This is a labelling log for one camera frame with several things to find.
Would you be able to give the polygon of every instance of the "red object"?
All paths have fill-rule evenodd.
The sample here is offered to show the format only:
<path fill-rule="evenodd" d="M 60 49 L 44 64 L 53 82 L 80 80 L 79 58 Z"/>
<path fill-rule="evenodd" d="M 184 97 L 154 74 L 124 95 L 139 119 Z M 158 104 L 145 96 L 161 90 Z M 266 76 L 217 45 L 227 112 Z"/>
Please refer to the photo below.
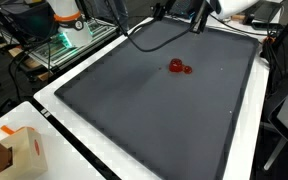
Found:
<path fill-rule="evenodd" d="M 193 69 L 191 68 L 191 66 L 185 66 L 183 68 L 183 71 L 185 74 L 191 74 L 193 72 Z"/>
<path fill-rule="evenodd" d="M 35 144 L 36 153 L 39 156 L 40 155 L 40 147 L 39 147 L 38 142 L 36 141 L 36 139 L 34 140 L 34 144 Z"/>
<path fill-rule="evenodd" d="M 180 59 L 172 59 L 169 70 L 171 72 L 182 72 L 183 71 L 183 64 Z"/>

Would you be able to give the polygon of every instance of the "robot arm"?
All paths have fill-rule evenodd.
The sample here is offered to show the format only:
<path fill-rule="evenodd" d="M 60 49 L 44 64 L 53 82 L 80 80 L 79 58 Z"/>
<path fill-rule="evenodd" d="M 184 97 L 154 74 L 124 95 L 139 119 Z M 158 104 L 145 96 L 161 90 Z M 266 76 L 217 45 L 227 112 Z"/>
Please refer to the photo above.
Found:
<path fill-rule="evenodd" d="M 92 32 L 84 22 L 75 0 L 47 0 L 53 8 L 58 31 L 67 48 L 81 47 L 92 41 Z"/>
<path fill-rule="evenodd" d="M 221 19 L 241 12 L 259 0 L 192 0 L 188 13 L 195 13 L 192 23 L 196 24 L 193 32 L 203 32 L 207 17 L 213 11 Z"/>

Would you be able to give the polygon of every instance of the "wire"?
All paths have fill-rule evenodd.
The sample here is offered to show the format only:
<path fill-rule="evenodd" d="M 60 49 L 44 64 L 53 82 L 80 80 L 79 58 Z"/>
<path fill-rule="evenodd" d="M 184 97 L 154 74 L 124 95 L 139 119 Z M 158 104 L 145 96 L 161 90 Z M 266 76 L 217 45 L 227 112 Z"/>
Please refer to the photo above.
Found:
<path fill-rule="evenodd" d="M 285 45 L 284 42 L 282 42 L 282 48 L 283 48 L 283 61 L 284 61 L 284 75 L 286 74 L 287 71 L 287 61 L 286 61 L 286 51 L 285 51 Z"/>
<path fill-rule="evenodd" d="M 151 16 L 129 16 L 128 18 L 148 18 L 148 17 L 151 17 Z"/>
<path fill-rule="evenodd" d="M 27 92 L 26 90 L 24 90 L 24 89 L 19 85 L 19 83 L 18 83 L 18 81 L 17 81 L 17 71 L 18 71 L 20 65 L 21 65 L 25 60 L 27 60 L 26 57 L 27 57 L 30 53 L 32 53 L 37 47 L 34 47 L 33 49 L 31 49 L 28 53 L 26 53 L 26 54 L 22 57 L 22 59 L 18 62 L 17 66 L 16 66 L 16 68 L 15 68 L 15 71 L 14 71 L 15 84 L 18 86 L 18 88 L 19 88 L 22 92 L 24 92 L 24 93 L 26 93 L 26 94 L 30 94 L 31 92 Z"/>
<path fill-rule="evenodd" d="M 93 20 L 95 21 L 95 23 L 96 23 L 97 25 L 99 25 L 99 26 L 108 26 L 108 27 L 116 27 L 116 26 L 109 25 L 109 24 L 99 23 L 99 22 L 97 21 L 97 19 L 95 18 L 95 16 L 94 16 L 94 9 L 93 9 L 92 3 L 88 2 L 88 1 L 86 1 L 86 3 L 87 3 L 89 6 L 91 6 L 91 15 L 92 15 L 92 18 L 93 18 Z"/>
<path fill-rule="evenodd" d="M 13 42 L 13 35 L 11 36 L 11 39 L 10 39 L 10 44 L 12 44 L 12 42 Z"/>
<path fill-rule="evenodd" d="M 284 73 L 282 71 L 281 66 L 278 63 L 278 59 L 276 56 L 276 53 L 272 47 L 272 43 L 273 40 L 278 36 L 278 32 L 279 29 L 278 27 L 276 27 L 276 29 L 270 29 L 269 25 L 270 25 L 270 19 L 274 14 L 274 10 L 272 10 L 270 16 L 268 17 L 267 20 L 267 38 L 264 40 L 263 43 L 263 51 L 264 51 L 264 58 L 268 61 L 269 63 L 269 68 L 270 68 L 270 74 L 269 74 L 269 82 L 268 84 L 270 84 L 270 87 L 267 90 L 267 94 L 266 94 L 266 98 L 269 98 L 270 96 L 274 95 L 275 93 L 277 93 L 278 88 L 277 86 L 281 83 L 281 80 L 284 79 L 284 76 L 286 75 L 286 55 L 285 55 L 285 48 L 284 48 L 284 44 L 283 44 L 283 48 L 284 48 Z M 280 74 L 280 78 L 279 80 L 277 80 L 275 78 L 276 75 L 276 70 L 278 70 L 279 74 Z"/>
<path fill-rule="evenodd" d="M 151 24 L 153 24 L 154 22 L 156 22 L 156 19 L 153 19 L 153 20 L 151 20 L 151 21 L 149 21 L 149 22 L 147 22 L 147 23 L 138 25 L 136 28 L 133 29 L 133 31 L 129 34 L 129 36 L 132 36 L 138 29 L 141 29 L 142 27 L 151 25 Z"/>
<path fill-rule="evenodd" d="M 0 33 L 1 33 L 1 36 L 2 36 L 2 38 L 3 38 L 3 40 L 4 40 L 4 42 L 6 42 L 6 39 L 5 39 L 5 37 L 4 37 L 4 34 L 3 34 L 3 31 L 2 31 L 1 26 L 0 26 Z"/>
<path fill-rule="evenodd" d="M 186 33 L 190 32 L 190 30 L 195 26 L 195 24 L 193 24 L 192 26 L 190 25 L 190 27 L 189 27 L 187 30 L 185 30 L 185 31 L 183 31 L 182 33 L 176 35 L 175 37 L 173 37 L 173 38 L 165 41 L 164 43 L 160 44 L 159 46 L 156 46 L 156 47 L 151 48 L 151 49 L 143 49 L 143 48 L 139 47 L 139 46 L 134 42 L 134 40 L 127 34 L 127 32 L 125 32 L 125 30 L 123 29 L 122 25 L 121 25 L 120 22 L 118 21 L 118 18 L 117 18 L 116 15 L 114 14 L 114 11 L 113 11 L 113 8 L 112 8 L 110 2 L 109 2 L 108 0 L 105 0 L 105 2 L 106 2 L 107 7 L 109 8 L 109 10 L 111 11 L 111 14 L 113 15 L 113 18 L 114 18 L 114 20 L 116 21 L 118 27 L 120 28 L 120 30 L 121 30 L 122 33 L 124 34 L 124 36 L 126 36 L 126 37 L 128 38 L 128 40 L 129 40 L 138 50 L 140 50 L 140 51 L 142 51 L 142 52 L 153 52 L 153 51 L 156 51 L 156 50 L 164 47 L 164 46 L 167 45 L 168 43 L 170 43 L 170 42 L 172 42 L 172 41 L 174 41 L 174 40 L 182 37 L 182 36 L 185 35 Z"/>
<path fill-rule="evenodd" d="M 16 4 L 24 4 L 23 2 L 21 2 L 21 3 L 3 3 L 3 4 L 0 4 L 0 7 L 1 6 L 10 6 L 10 5 L 16 5 Z"/>
<path fill-rule="evenodd" d="M 178 17 L 176 16 L 171 16 L 172 19 L 175 19 L 177 21 L 180 21 L 180 22 L 185 22 L 183 21 L 182 19 L 179 19 Z M 221 30 L 225 30 L 225 31 L 229 31 L 229 32 L 234 32 L 234 33 L 238 33 L 240 35 L 244 35 L 244 36 L 247 36 L 247 37 L 251 37 L 250 35 L 246 34 L 246 33 L 243 33 L 243 32 L 240 32 L 240 31 L 236 31 L 236 30 L 233 30 L 233 29 L 228 29 L 228 28 L 223 28 L 223 27 L 217 27 L 217 26 L 208 26 L 207 27 L 209 28 L 212 28 L 212 29 L 221 29 Z"/>
<path fill-rule="evenodd" d="M 15 85 L 15 90 L 16 90 L 17 99 L 18 99 L 20 102 L 22 102 L 21 96 L 20 96 L 20 92 L 19 92 L 19 88 L 18 88 L 18 86 L 17 86 L 17 84 L 16 84 L 16 81 L 15 81 L 15 78 L 14 78 L 14 76 L 13 76 L 13 74 L 12 74 L 12 64 L 14 63 L 15 59 L 17 58 L 17 56 L 15 56 L 15 57 L 13 58 L 13 60 L 11 61 L 11 63 L 8 65 L 8 74 L 11 76 L 11 79 L 12 79 L 14 85 Z"/>
<path fill-rule="evenodd" d="M 47 43 L 48 45 L 48 62 L 47 62 L 47 84 L 49 83 L 50 79 L 50 73 L 51 73 L 51 46 L 50 43 Z"/>
<path fill-rule="evenodd" d="M 245 33 L 245 34 L 257 35 L 257 36 L 267 36 L 267 34 L 252 33 L 252 32 L 247 32 L 247 31 L 243 31 L 243 30 L 237 29 L 237 28 L 235 28 L 235 27 L 232 27 L 232 26 L 230 26 L 230 25 L 228 25 L 228 24 L 220 21 L 219 19 L 217 19 L 217 18 L 216 18 L 215 16 L 213 16 L 212 14 L 210 14 L 210 16 L 211 16 L 212 18 L 214 18 L 216 21 L 218 21 L 219 23 L 221 23 L 221 24 L 223 24 L 223 25 L 225 25 L 225 26 L 227 26 L 227 27 L 229 27 L 229 28 L 231 28 L 231 29 L 234 29 L 235 31 L 243 32 L 243 33 Z"/>
<path fill-rule="evenodd" d="M 31 44 L 39 45 L 39 44 L 43 44 L 43 43 L 45 43 L 45 42 L 47 42 L 47 41 L 50 40 L 50 37 L 51 37 L 51 34 L 52 34 L 52 32 L 53 32 L 54 27 L 55 27 L 55 22 L 52 21 L 52 25 L 51 25 L 50 31 L 48 32 L 48 34 L 47 34 L 46 37 L 41 37 L 41 36 L 38 36 L 38 35 L 34 35 L 34 34 L 31 34 L 31 33 L 25 32 L 25 31 L 22 30 L 19 26 L 17 26 L 17 29 L 18 29 L 20 32 L 24 33 L 24 34 L 27 34 L 27 35 L 29 35 L 29 36 L 32 36 L 32 37 L 38 39 L 39 41 L 34 41 L 34 42 L 31 41 L 30 43 L 31 43 Z"/>

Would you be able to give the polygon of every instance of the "green light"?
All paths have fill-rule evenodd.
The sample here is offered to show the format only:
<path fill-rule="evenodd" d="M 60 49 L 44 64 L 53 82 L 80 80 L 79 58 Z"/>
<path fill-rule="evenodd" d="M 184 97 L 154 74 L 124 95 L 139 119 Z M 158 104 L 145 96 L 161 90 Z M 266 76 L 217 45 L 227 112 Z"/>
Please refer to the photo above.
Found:
<path fill-rule="evenodd" d="M 64 45 L 66 48 L 72 48 L 72 47 L 73 47 L 72 43 L 71 43 L 70 40 L 67 38 L 67 35 L 66 35 L 64 32 L 61 33 L 59 36 L 60 36 L 60 38 L 61 38 L 61 40 L 62 40 L 63 45 Z"/>
<path fill-rule="evenodd" d="M 88 32 L 90 32 L 91 35 L 93 35 L 94 33 L 90 30 L 90 27 L 86 26 Z"/>

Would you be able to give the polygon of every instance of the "black cable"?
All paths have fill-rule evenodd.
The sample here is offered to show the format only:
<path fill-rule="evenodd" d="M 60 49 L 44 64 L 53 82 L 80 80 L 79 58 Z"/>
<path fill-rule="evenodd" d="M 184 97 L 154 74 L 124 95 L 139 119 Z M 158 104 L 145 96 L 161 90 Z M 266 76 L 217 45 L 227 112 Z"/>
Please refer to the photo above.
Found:
<path fill-rule="evenodd" d="M 267 20 L 267 29 L 266 29 L 266 31 L 267 31 L 267 36 L 268 37 L 271 37 L 271 32 L 270 32 L 270 28 L 269 28 L 269 26 L 270 26 L 270 19 L 272 18 L 272 16 L 273 16 L 273 14 L 274 14 L 274 9 L 272 10 L 272 12 L 271 12 L 271 14 L 270 14 L 270 16 L 268 17 L 268 20 Z"/>
<path fill-rule="evenodd" d="M 270 48 L 269 50 L 270 50 L 270 52 L 271 52 L 271 54 L 272 54 L 272 56 L 273 56 L 273 60 L 274 60 L 275 63 L 276 63 L 276 67 L 277 67 L 277 69 L 279 70 L 279 72 L 280 72 L 280 74 L 281 74 L 281 78 L 283 78 L 282 69 L 281 69 L 281 67 L 280 67 L 280 65 L 279 65 L 279 63 L 278 63 L 278 61 L 277 61 L 276 54 L 275 54 L 275 52 L 274 52 L 273 47 L 271 46 L 271 44 L 269 45 L 269 48 Z"/>
<path fill-rule="evenodd" d="M 212 18 L 214 18 L 216 21 L 218 21 L 219 23 L 221 23 L 221 24 L 223 24 L 223 25 L 225 25 L 225 26 L 227 26 L 227 27 L 229 27 L 229 28 L 231 28 L 231 29 L 234 29 L 235 31 L 243 32 L 243 33 L 245 33 L 245 34 L 257 35 L 257 36 L 267 36 L 267 34 L 258 34 L 258 33 L 252 33 L 252 32 L 247 32 L 247 31 L 243 31 L 243 30 L 237 29 L 237 28 L 235 28 L 235 27 L 232 27 L 232 26 L 230 26 L 230 25 L 222 22 L 221 20 L 217 19 L 217 18 L 216 18 L 215 16 L 213 16 L 212 14 L 210 14 L 210 16 L 211 16 Z"/>
<path fill-rule="evenodd" d="M 144 18 L 144 19 L 146 19 L 146 18 L 148 18 L 148 17 L 151 17 L 151 16 L 129 16 L 128 18 L 130 19 L 130 18 Z"/>
<path fill-rule="evenodd" d="M 2 32 L 1 26 L 0 26 L 0 33 L 1 33 L 1 36 L 2 36 L 2 38 L 3 38 L 3 40 L 4 40 L 4 42 L 6 42 L 6 39 L 5 39 L 4 34 L 3 34 L 3 32 Z"/>
<path fill-rule="evenodd" d="M 50 41 L 51 34 L 53 32 L 54 27 L 55 27 L 55 22 L 53 21 L 52 25 L 51 25 L 51 28 L 50 28 L 50 31 L 49 31 L 49 33 L 47 34 L 46 37 L 41 37 L 41 36 L 37 36 L 37 35 L 31 34 L 31 33 L 25 32 L 20 27 L 17 27 L 17 29 L 20 32 L 24 33 L 24 34 L 27 34 L 27 35 L 32 36 L 32 37 L 34 37 L 34 38 L 39 40 L 39 41 L 30 42 L 31 44 L 40 45 L 40 44 L 43 44 L 43 43 L 46 43 L 46 42 Z"/>
<path fill-rule="evenodd" d="M 11 36 L 11 39 L 10 39 L 10 44 L 12 44 L 12 42 L 13 42 L 13 35 Z"/>
<path fill-rule="evenodd" d="M 16 86 L 17 86 L 22 92 L 24 92 L 24 93 L 26 93 L 26 94 L 29 94 L 29 95 L 31 94 L 31 92 L 27 92 L 26 90 L 24 90 L 24 89 L 20 86 L 20 84 L 18 83 L 18 81 L 17 81 L 17 71 L 18 71 L 20 65 L 21 65 L 25 60 L 27 60 L 26 57 L 27 57 L 30 53 L 32 53 L 36 48 L 37 48 L 37 47 L 34 47 L 34 48 L 31 49 L 29 52 L 27 52 L 27 53 L 24 54 L 24 56 L 22 57 L 22 59 L 18 61 L 17 66 L 16 66 L 15 71 L 14 71 L 14 79 L 15 79 L 15 84 L 16 84 Z"/>
<path fill-rule="evenodd" d="M 118 18 L 116 17 L 116 15 L 114 14 L 113 8 L 110 4 L 110 2 L 108 0 L 105 0 L 107 7 L 109 8 L 109 10 L 111 11 L 111 14 L 113 15 L 114 20 L 116 21 L 117 25 L 119 26 L 120 30 L 122 31 L 123 35 L 126 36 L 129 41 L 140 51 L 142 52 L 153 52 L 156 51 L 162 47 L 164 47 L 165 45 L 167 45 L 168 43 L 178 39 L 179 37 L 183 36 L 184 34 L 190 32 L 190 30 L 195 26 L 195 24 L 193 24 L 192 26 L 190 26 L 187 30 L 183 31 L 182 33 L 178 34 L 177 36 L 165 41 L 164 43 L 162 43 L 161 45 L 151 48 L 151 49 L 142 49 L 141 47 L 139 47 L 134 41 L 133 39 L 127 34 L 127 32 L 125 32 L 125 30 L 123 29 L 122 25 L 120 24 L 120 22 L 118 21 Z"/>
<path fill-rule="evenodd" d="M 184 22 L 184 23 L 187 23 L 181 19 L 179 19 L 178 17 L 176 16 L 171 16 L 172 19 L 175 19 L 177 21 L 180 21 L 180 22 Z M 208 26 L 207 27 L 209 28 L 212 28 L 212 29 L 220 29 L 220 30 L 225 30 L 225 31 L 229 31 L 229 32 L 234 32 L 234 33 L 238 33 L 240 35 L 244 35 L 244 36 L 247 36 L 247 37 L 251 37 L 250 35 L 246 34 L 246 33 L 243 33 L 243 32 L 240 32 L 240 31 L 236 31 L 236 30 L 233 30 L 233 29 L 228 29 L 228 28 L 223 28 L 223 27 L 217 27 L 217 26 Z"/>
<path fill-rule="evenodd" d="M 275 94 L 276 93 L 276 91 L 275 91 L 275 86 L 274 86 L 274 81 L 273 81 L 273 79 L 274 79 L 274 77 L 273 77 L 273 75 L 272 75 L 272 72 L 274 72 L 275 71 L 275 68 L 274 68 L 274 66 L 273 66 L 273 63 L 272 63 L 272 61 L 271 61 L 271 57 L 270 57 L 270 53 L 269 53 L 269 50 L 268 50 L 268 44 L 269 44 L 270 42 L 268 42 L 268 41 L 264 41 L 264 44 L 263 44 L 263 51 L 265 52 L 265 54 L 266 54 L 266 59 L 267 59 L 267 61 L 268 61 L 268 64 L 269 64 L 269 71 L 270 71 L 270 77 L 269 77 L 269 82 L 268 82 L 268 84 L 270 84 L 270 87 L 268 87 L 268 91 L 267 91 L 267 93 L 266 93 L 266 99 L 267 98 L 269 98 L 271 95 L 273 95 L 273 94 Z"/>
<path fill-rule="evenodd" d="M 24 3 L 23 3 L 23 2 L 21 2 L 21 3 L 3 3 L 3 4 L 0 4 L 0 7 L 1 7 L 1 6 L 16 5 L 16 4 L 24 4 Z"/>
<path fill-rule="evenodd" d="M 49 83 L 50 79 L 50 73 L 51 73 L 51 46 L 50 43 L 47 43 L 48 45 L 48 62 L 47 62 L 47 84 Z"/>
<path fill-rule="evenodd" d="M 108 27 L 115 27 L 115 26 L 113 26 L 113 25 L 99 23 L 99 22 L 97 21 L 97 19 L 95 18 L 95 16 L 94 16 L 94 9 L 93 9 L 92 4 L 91 4 L 90 2 L 88 2 L 88 1 L 86 1 L 86 3 L 87 3 L 89 6 L 91 6 L 91 15 L 92 15 L 92 18 L 93 18 L 93 20 L 95 21 L 95 23 L 96 23 L 97 25 L 99 25 L 99 26 L 108 26 Z"/>
<path fill-rule="evenodd" d="M 286 61 L 286 51 L 285 51 L 285 45 L 284 42 L 282 42 L 282 48 L 283 48 L 283 61 L 284 61 L 284 76 L 286 75 L 287 71 L 287 61 Z"/>
<path fill-rule="evenodd" d="M 18 99 L 18 101 L 22 102 L 19 88 L 18 88 L 18 86 L 17 86 L 17 84 L 16 84 L 16 81 L 15 81 L 15 78 L 14 78 L 14 76 L 13 76 L 13 74 L 12 74 L 12 64 L 15 62 L 17 56 L 15 56 L 15 57 L 12 59 L 11 63 L 8 65 L 8 74 L 11 76 L 11 79 L 12 79 L 14 85 L 15 85 L 15 90 L 16 90 L 17 99 Z"/>
<path fill-rule="evenodd" d="M 54 24 L 55 24 L 55 23 L 53 22 L 53 23 L 52 23 L 51 30 L 50 30 L 50 33 L 47 35 L 48 38 L 44 38 L 44 37 L 41 37 L 41 36 L 37 36 L 37 35 L 30 34 L 30 33 L 28 33 L 28 32 L 23 31 L 23 30 L 20 29 L 19 27 L 17 27 L 17 29 L 18 29 L 20 32 L 24 33 L 24 34 L 27 34 L 27 35 L 32 36 L 32 37 L 37 38 L 37 39 L 41 39 L 40 41 L 37 41 L 37 42 L 30 42 L 31 44 L 41 44 L 41 43 L 45 43 L 45 42 L 47 42 L 47 41 L 49 40 L 49 36 L 50 36 L 50 34 L 51 34 L 51 32 L 52 32 L 52 29 L 54 28 Z M 4 39 L 4 41 L 6 42 L 6 39 L 5 39 L 5 36 L 4 36 L 3 32 L 2 32 L 1 27 L 0 27 L 0 33 L 1 33 L 1 36 L 2 36 L 2 38 Z M 10 43 L 9 43 L 9 44 L 11 44 L 12 41 L 13 41 L 13 35 L 11 36 L 11 40 L 10 40 Z"/>
<path fill-rule="evenodd" d="M 132 36 L 138 29 L 141 29 L 142 27 L 151 25 L 154 22 L 156 22 L 156 19 L 153 19 L 153 20 L 151 20 L 151 21 L 149 21 L 147 23 L 143 23 L 143 24 L 138 25 L 136 28 L 133 29 L 133 31 L 129 34 L 129 36 Z"/>

